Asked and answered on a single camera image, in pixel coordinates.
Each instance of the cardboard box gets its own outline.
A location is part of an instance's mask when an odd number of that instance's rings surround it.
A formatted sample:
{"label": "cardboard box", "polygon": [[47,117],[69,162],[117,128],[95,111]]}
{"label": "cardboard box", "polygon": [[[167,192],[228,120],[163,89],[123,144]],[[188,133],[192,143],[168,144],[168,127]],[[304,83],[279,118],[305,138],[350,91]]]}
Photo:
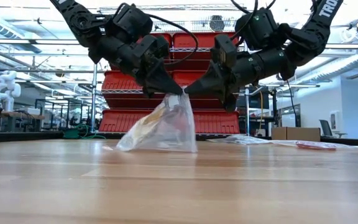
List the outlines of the cardboard box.
{"label": "cardboard box", "polygon": [[320,129],[319,128],[291,128],[291,127],[273,128],[272,139],[320,142]]}

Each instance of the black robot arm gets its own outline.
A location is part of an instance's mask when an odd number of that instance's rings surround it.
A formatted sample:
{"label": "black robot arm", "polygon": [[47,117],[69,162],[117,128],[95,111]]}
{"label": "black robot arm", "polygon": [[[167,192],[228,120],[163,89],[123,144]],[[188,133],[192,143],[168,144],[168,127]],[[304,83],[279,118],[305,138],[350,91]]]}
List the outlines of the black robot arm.
{"label": "black robot arm", "polygon": [[114,15],[101,15],[92,14],[74,0],[50,1],[80,45],[88,48],[94,63],[106,59],[134,77],[148,96],[155,92],[182,94],[181,87],[164,69],[168,42],[162,36],[149,35],[153,22],[135,5],[122,3]]}
{"label": "black robot arm", "polygon": [[302,29],[274,21],[269,9],[261,8],[242,16],[236,32],[255,53],[238,52],[230,37],[219,34],[211,49],[208,71],[185,89],[189,94],[209,94],[221,100],[227,111],[236,107],[240,87],[257,85],[258,81],[281,74],[283,80],[293,77],[297,67],[323,52],[330,26],[343,0],[313,1],[313,10]]}

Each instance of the white humanoid robot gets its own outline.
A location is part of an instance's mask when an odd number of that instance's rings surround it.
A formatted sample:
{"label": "white humanoid robot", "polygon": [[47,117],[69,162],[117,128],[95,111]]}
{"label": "white humanoid robot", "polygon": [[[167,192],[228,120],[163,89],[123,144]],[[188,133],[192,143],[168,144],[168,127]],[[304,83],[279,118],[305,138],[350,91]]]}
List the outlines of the white humanoid robot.
{"label": "white humanoid robot", "polygon": [[5,111],[13,111],[14,97],[21,95],[21,86],[15,82],[15,78],[14,71],[5,71],[0,75],[0,109]]}

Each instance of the plastic wrapper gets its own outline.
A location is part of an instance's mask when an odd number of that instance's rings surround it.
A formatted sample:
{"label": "plastic wrapper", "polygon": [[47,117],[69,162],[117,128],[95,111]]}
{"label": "plastic wrapper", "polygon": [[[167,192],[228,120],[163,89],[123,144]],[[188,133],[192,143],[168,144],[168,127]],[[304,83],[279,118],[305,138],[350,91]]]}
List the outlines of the plastic wrapper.
{"label": "plastic wrapper", "polygon": [[251,145],[251,144],[277,144],[281,146],[292,146],[299,149],[313,150],[336,150],[336,149],[358,149],[358,146],[348,146],[345,144],[313,142],[313,141],[292,141],[292,140],[264,140],[242,134],[235,134],[224,139],[210,139],[211,142]]}
{"label": "plastic wrapper", "polygon": [[167,94],[161,104],[138,120],[122,137],[116,148],[158,149],[197,152],[195,122],[187,94]]}

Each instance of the office chair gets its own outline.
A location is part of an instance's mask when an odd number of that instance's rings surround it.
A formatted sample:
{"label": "office chair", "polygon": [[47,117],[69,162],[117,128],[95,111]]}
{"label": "office chair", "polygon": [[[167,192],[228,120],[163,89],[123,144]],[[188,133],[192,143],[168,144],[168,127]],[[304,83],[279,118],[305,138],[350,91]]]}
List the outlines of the office chair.
{"label": "office chair", "polygon": [[[331,137],[333,138],[333,132],[331,131],[331,127],[329,127],[329,123],[326,120],[320,120],[321,129],[323,130],[323,136],[324,137]],[[346,135],[346,133],[335,133],[339,135],[339,138],[342,138],[343,135]]]}

